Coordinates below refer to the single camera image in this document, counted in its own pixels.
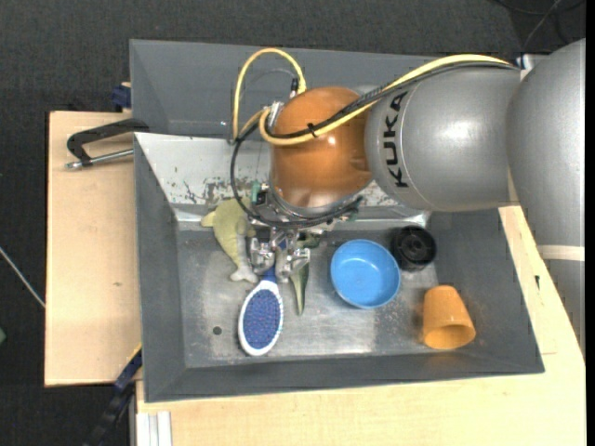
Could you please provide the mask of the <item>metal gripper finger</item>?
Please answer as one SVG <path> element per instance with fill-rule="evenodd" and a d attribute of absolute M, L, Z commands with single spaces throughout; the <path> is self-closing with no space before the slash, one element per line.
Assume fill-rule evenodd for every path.
<path fill-rule="evenodd" d="M 277 280 L 293 287 L 298 316 L 303 314 L 305 308 L 310 260 L 309 248 L 298 248 L 292 253 L 287 249 L 277 250 Z"/>
<path fill-rule="evenodd" d="M 249 258 L 255 273 L 265 273 L 275 265 L 275 252 L 268 242 L 252 238 L 249 244 Z"/>

